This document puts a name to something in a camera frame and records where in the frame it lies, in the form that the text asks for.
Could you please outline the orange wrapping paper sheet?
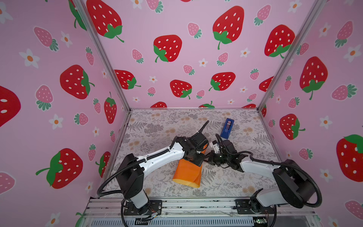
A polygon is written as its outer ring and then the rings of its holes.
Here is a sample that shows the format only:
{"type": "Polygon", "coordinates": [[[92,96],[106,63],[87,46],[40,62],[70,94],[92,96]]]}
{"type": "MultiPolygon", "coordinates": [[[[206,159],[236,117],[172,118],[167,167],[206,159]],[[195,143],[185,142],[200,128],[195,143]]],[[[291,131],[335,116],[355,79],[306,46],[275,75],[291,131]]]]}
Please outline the orange wrapping paper sheet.
{"type": "Polygon", "coordinates": [[[173,181],[178,184],[193,188],[199,188],[202,176],[202,165],[197,166],[187,160],[180,160],[173,177],[173,181]]]}

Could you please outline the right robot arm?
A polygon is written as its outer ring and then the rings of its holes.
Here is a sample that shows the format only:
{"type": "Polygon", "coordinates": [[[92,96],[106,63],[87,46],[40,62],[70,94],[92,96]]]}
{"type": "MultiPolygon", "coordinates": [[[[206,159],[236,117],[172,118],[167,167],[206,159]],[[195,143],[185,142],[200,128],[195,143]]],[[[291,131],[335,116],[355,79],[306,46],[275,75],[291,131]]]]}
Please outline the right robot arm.
{"type": "Polygon", "coordinates": [[[230,167],[242,173],[257,174],[276,182],[275,187],[259,189],[250,197],[249,204],[253,212],[259,213],[269,206],[286,204],[298,209],[321,206],[322,194],[317,183],[293,160],[274,162],[256,159],[250,151],[237,152],[229,140],[213,141],[212,148],[205,162],[218,167],[230,167]]]}

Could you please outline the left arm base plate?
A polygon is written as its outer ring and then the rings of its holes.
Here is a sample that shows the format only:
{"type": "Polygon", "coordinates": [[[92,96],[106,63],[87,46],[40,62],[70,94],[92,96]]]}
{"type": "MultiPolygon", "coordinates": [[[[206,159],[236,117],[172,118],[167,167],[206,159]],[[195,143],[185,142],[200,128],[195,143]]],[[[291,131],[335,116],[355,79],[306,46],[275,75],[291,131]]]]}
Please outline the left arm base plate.
{"type": "Polygon", "coordinates": [[[152,214],[160,214],[162,211],[162,200],[150,200],[141,208],[136,208],[132,201],[126,201],[123,208],[123,214],[126,216],[149,216],[152,214]]]}

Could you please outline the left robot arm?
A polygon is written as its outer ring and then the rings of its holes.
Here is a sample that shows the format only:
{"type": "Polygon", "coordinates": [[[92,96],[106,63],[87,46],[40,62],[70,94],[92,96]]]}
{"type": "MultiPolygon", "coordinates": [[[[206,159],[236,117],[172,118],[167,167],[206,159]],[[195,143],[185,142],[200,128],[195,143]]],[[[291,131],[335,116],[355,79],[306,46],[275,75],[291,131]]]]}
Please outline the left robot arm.
{"type": "Polygon", "coordinates": [[[119,166],[119,174],[116,176],[121,194],[136,209],[146,208],[149,198],[143,189],[144,179],[153,171],[174,161],[186,160],[200,167],[205,157],[203,151],[208,145],[208,139],[198,132],[191,137],[176,136],[171,145],[151,154],[139,157],[128,154],[119,166]]]}

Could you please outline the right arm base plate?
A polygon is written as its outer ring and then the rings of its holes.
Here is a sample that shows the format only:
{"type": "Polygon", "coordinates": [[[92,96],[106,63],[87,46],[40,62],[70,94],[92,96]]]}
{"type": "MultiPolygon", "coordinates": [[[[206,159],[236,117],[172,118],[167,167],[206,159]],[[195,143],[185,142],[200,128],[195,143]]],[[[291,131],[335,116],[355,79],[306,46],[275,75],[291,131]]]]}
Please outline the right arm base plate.
{"type": "Polygon", "coordinates": [[[235,206],[233,207],[233,209],[237,210],[238,214],[274,214],[273,206],[263,207],[257,201],[250,201],[249,199],[235,200],[235,206]]]}

